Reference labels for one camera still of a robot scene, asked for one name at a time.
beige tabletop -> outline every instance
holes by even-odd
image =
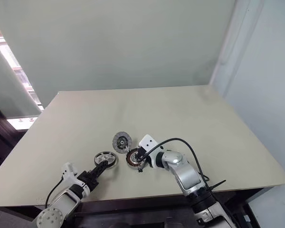
[[[94,156],[112,151],[119,131],[133,144],[150,134],[161,142],[179,137],[191,144],[216,191],[285,184],[285,172],[234,110],[211,87],[59,92],[0,167],[0,206],[41,205],[60,180],[61,166],[79,172],[95,167]],[[181,142],[166,148],[193,156]],[[164,169],[130,169],[125,155],[106,170],[86,200],[181,194]],[[62,184],[53,194],[66,186]]]

wall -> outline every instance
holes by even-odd
[[[0,30],[47,106],[58,91],[204,85],[234,0],[5,0]]]
[[[0,53],[0,110],[6,117],[39,115],[40,109],[29,96]]]
[[[226,78],[218,70],[213,85],[285,170],[285,0],[263,3],[234,74]],[[250,206],[261,227],[285,227],[285,186]]]

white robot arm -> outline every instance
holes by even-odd
[[[48,208],[39,213],[33,220],[32,227],[60,228],[64,220],[79,205],[81,199],[87,197],[98,185],[97,178],[110,166],[108,159],[103,160],[93,170],[83,171],[77,177],[77,171],[73,165],[66,163],[62,167],[62,177],[70,187],[64,190]]]
[[[164,150],[161,146],[163,144],[158,144],[147,134],[139,142],[136,161],[149,160],[151,167],[165,168],[170,171],[175,176],[181,191],[191,203],[194,216],[200,225],[211,228],[236,228],[212,194],[210,187],[204,181],[205,179],[189,164],[186,157],[179,152]]]

pulley wheel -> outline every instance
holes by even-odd
[[[113,138],[113,148],[119,153],[128,153],[132,139],[127,132],[118,132]]]
[[[108,161],[108,167],[111,167],[116,162],[116,155],[112,152],[101,152],[94,157],[95,165],[99,165],[103,161]]]

